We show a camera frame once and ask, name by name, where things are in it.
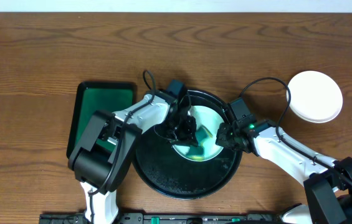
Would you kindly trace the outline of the mint plate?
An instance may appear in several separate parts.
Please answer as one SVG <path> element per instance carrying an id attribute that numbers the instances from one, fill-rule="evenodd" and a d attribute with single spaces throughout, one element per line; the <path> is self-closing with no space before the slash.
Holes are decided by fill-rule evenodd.
<path id="1" fill-rule="evenodd" d="M 192 106 L 188 111 L 196 120 L 195 137 L 198 146 L 192 144 L 173 145 L 173 149 L 182 157 L 190 161 L 208 161 L 216 157 L 223 149 L 216 145 L 217 131 L 224 122 L 219 113 L 206 106 Z"/>
<path id="2" fill-rule="evenodd" d="M 291 95 L 290 108 L 301 119 L 311 123 L 327 123 L 335 119 L 342 107 L 342 95 Z"/>

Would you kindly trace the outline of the green scouring sponge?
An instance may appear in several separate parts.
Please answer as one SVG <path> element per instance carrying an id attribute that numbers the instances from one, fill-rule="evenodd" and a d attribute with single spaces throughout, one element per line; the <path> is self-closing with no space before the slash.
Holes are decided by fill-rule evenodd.
<path id="1" fill-rule="evenodd" d="M 189 158 L 194 161 L 204 161 L 211 157 L 212 137 L 213 135 L 205 126 L 200 126 L 196 131 L 197 146 L 190 147 Z"/>

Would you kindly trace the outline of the white pink plate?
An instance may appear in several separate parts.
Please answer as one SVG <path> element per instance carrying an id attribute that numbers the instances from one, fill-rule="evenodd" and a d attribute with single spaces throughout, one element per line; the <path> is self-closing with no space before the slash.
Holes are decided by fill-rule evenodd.
<path id="1" fill-rule="evenodd" d="M 296 74 L 288 83 L 290 109 L 311 123 L 327 123 L 335 119 L 343 107 L 343 95 L 338 84 L 318 71 Z"/>

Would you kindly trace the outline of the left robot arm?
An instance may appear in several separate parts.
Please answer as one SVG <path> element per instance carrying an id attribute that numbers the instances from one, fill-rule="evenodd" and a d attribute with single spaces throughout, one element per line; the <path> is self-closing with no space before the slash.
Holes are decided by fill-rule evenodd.
<path id="1" fill-rule="evenodd" d="M 85 191 L 90 223 L 115 221 L 116 190 L 145 132 L 152 129 L 169 144 L 198 145 L 191 107 L 187 90 L 151 90 L 125 110 L 93 113 L 68 157 L 68 167 Z"/>

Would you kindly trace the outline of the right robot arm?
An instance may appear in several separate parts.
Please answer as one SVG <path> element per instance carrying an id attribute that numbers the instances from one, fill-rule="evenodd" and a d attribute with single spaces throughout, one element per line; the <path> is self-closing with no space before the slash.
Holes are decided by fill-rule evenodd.
<path id="1" fill-rule="evenodd" d="M 305 190 L 307 204 L 282 212 L 282 223 L 352 223 L 352 158 L 337 160 L 306 147 L 271 121 L 222 123 L 216 144 L 273 162 Z"/>

